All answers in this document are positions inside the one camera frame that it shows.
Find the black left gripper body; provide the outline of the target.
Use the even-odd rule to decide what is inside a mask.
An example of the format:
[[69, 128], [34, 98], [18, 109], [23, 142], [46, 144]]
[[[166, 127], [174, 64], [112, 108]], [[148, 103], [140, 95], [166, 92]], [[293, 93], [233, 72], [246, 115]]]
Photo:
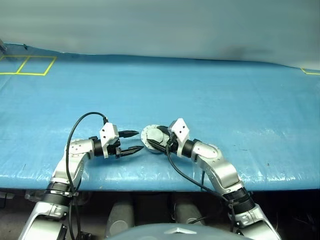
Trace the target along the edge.
[[120, 157], [121, 154], [121, 142], [120, 139], [118, 138], [113, 144], [109, 144], [107, 146], [107, 153], [109, 156], [115, 156], [116, 158]]

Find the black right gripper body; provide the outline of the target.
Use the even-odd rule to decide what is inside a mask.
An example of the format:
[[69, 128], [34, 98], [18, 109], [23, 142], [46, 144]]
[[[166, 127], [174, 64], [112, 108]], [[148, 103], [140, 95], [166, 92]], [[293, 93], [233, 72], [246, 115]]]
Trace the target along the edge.
[[176, 153], [179, 147], [177, 135], [175, 133], [164, 135], [166, 137], [165, 153]]

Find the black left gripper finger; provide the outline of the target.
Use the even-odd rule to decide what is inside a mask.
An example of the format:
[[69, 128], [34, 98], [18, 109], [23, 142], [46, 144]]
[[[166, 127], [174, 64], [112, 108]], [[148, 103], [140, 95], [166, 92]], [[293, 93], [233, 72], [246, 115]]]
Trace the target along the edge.
[[143, 148], [144, 148], [143, 146], [132, 146], [132, 147], [129, 147], [128, 149], [121, 150], [120, 151], [120, 156], [121, 157], [125, 157], [125, 156], [129, 156], [129, 155], [133, 155], [133, 154], [139, 152], [140, 150], [142, 150]]
[[118, 132], [118, 137], [119, 138], [130, 138], [133, 136], [138, 135], [139, 132], [135, 130], [122, 130]]

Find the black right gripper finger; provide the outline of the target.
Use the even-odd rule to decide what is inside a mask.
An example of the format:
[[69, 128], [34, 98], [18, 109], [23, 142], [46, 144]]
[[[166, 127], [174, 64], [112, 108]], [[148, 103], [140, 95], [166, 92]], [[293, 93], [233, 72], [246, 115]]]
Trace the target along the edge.
[[166, 153], [167, 149], [165, 146], [161, 145], [158, 141], [154, 139], [147, 139], [147, 142], [157, 151], [160, 151], [162, 153]]
[[172, 133], [168, 130], [167, 126], [159, 125], [156, 128], [159, 129], [164, 135], [168, 136], [169, 138], [171, 137]]

